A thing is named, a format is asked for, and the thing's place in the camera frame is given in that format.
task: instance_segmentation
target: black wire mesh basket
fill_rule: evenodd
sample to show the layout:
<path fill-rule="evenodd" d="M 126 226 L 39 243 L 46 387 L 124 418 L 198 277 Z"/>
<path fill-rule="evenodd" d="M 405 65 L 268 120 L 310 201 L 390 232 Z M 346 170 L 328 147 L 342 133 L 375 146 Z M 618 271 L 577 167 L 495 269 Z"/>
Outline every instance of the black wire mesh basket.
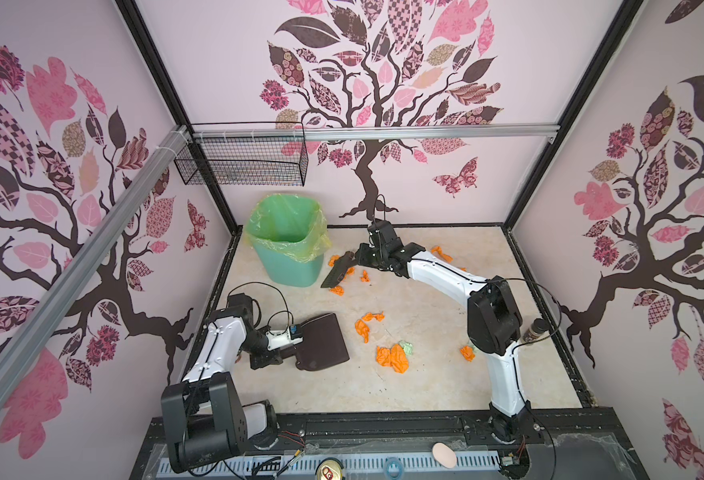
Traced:
<path fill-rule="evenodd" d="M 254 130 L 238 125 L 273 126 Z M 307 141 L 299 122 L 227 122 L 203 131 L 176 156 L 185 185 L 293 185 L 307 178 Z"/>

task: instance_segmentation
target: marble surface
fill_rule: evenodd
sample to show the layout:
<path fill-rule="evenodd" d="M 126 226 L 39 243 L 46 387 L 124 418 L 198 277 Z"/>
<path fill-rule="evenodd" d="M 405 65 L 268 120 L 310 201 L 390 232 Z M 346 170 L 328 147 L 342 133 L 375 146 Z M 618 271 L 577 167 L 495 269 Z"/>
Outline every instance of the marble surface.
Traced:
<path fill-rule="evenodd" d="M 482 354 L 464 360 L 459 349 L 468 343 L 466 308 L 434 288 L 366 269 L 371 282 L 360 282 L 363 269 L 341 283 L 344 296 L 320 288 L 328 274 L 330 255 L 356 250 L 366 241 L 361 228 L 329 229 L 333 246 L 325 255 L 318 281 L 308 288 L 275 284 L 285 295 L 296 322 L 324 312 L 335 312 L 347 343 L 350 360 L 320 372 L 298 370 L 295 360 L 251 370 L 247 354 L 232 371 L 243 404 L 268 398 L 278 412 L 383 412 L 408 410 L 484 409 L 490 403 L 490 380 Z M 428 250 L 440 245 L 453 256 L 453 265 L 493 277 L 522 276 L 499 227 L 399 228 L 405 244 L 415 242 Z M 219 308 L 226 295 L 241 283 L 270 282 L 253 247 L 243 237 L 238 245 Z M 523 329 L 539 316 L 531 293 L 523 282 L 510 282 L 523 315 Z M 255 298 L 264 319 L 282 310 L 280 295 L 269 287 L 248 285 L 237 290 Z M 367 312 L 384 312 L 379 323 L 368 322 L 370 340 L 355 331 L 354 324 Z M 284 314 L 271 325 L 282 329 Z M 376 347 L 392 347 L 400 340 L 413 343 L 410 368 L 404 374 L 376 363 Z M 518 350 L 523 390 L 534 408 L 579 408 L 576 392 L 551 340 Z"/>

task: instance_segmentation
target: trash can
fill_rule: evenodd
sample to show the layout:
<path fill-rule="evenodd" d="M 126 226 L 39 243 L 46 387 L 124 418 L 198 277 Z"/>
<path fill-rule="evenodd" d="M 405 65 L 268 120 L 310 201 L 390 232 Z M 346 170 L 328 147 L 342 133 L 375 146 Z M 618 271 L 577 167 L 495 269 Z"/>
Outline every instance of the trash can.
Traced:
<path fill-rule="evenodd" d="M 298 195 L 265 197 L 244 232 L 273 282 L 309 286 L 318 279 L 330 239 L 317 201 Z"/>

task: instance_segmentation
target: metal rail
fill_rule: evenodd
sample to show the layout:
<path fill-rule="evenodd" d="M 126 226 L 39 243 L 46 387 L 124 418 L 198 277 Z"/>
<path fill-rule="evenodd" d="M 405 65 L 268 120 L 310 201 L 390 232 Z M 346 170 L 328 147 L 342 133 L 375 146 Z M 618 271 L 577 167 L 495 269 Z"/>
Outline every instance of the metal rail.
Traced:
<path fill-rule="evenodd" d="M 93 277 L 104 256 L 126 229 L 176 153 L 186 146 L 188 139 L 185 127 L 177 125 L 168 132 L 146 166 L 141 168 L 131 186 L 88 238 L 72 263 L 42 296 L 30 318 L 13 333 L 13 338 L 0 353 L 0 409 L 37 361 L 40 351 Z"/>
<path fill-rule="evenodd" d="M 206 124 L 212 128 L 216 124 Z M 202 130 L 195 138 L 264 138 L 299 136 L 300 130 Z M 383 140 L 396 138 L 555 137 L 557 124 L 435 125 L 432 127 L 361 127 L 304 129 L 307 141 Z"/>

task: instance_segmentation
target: pink wall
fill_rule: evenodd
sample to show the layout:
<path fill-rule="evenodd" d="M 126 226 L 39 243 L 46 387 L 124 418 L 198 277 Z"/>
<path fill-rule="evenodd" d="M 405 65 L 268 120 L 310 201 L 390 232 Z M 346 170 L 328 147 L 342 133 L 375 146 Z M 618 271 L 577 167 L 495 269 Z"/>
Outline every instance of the pink wall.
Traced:
<path fill-rule="evenodd" d="M 681 5 L 648 4 L 514 233 L 649 476 L 693 479 L 704 478 L 704 2 Z"/>
<path fill-rule="evenodd" d="M 318 117 L 317 128 L 389 125 L 390 108 L 393 126 L 430 115 L 430 124 L 441 124 L 454 113 L 478 108 L 482 113 L 465 120 L 557 122 L 619 2 L 373 0 L 365 2 L 365 12 L 363 4 L 141 2 L 193 121 L 280 117 L 311 124 Z M 306 18 L 328 33 L 318 36 L 310 32 L 320 30 L 302 29 L 301 19 Z M 398 18 L 406 18 L 404 24 Z M 194 27 L 179 35 L 180 24 Z M 391 62 L 373 56 L 363 62 L 365 45 L 380 47 L 376 38 L 382 32 L 380 38 L 393 48 Z M 453 74 L 454 58 L 464 48 L 469 57 Z M 410 77 L 397 76 L 404 66 Z M 487 72 L 473 75 L 481 66 Z M 464 86 L 464 91 L 457 90 Z M 445 109 L 440 107 L 443 101 Z M 365 120 L 369 109 L 372 114 Z M 463 121 L 454 117 L 451 123 Z M 402 146 L 371 141 L 366 143 L 368 155 L 359 159 L 354 157 L 355 142 L 348 141 L 328 147 L 329 153 L 339 150 L 337 162 L 323 161 L 317 151 L 324 147 L 311 145 L 306 186 L 277 190 L 317 198 L 331 224 L 366 223 L 378 194 L 398 209 L 390 212 L 395 222 L 498 222 L 505 219 L 543 141 L 464 139 L 448 148 L 418 140 L 404 140 Z M 378 154 L 392 148 L 399 159 Z M 468 164 L 465 174 L 472 173 L 472 166 L 476 170 L 460 176 Z M 453 195 L 446 186 L 460 191 Z M 274 190 L 223 187 L 240 223 Z"/>
<path fill-rule="evenodd" d="M 172 125 L 110 1 L 0 2 L 0 351 Z M 228 239 L 171 166 L 1 411 L 0 478 L 127 477 Z"/>

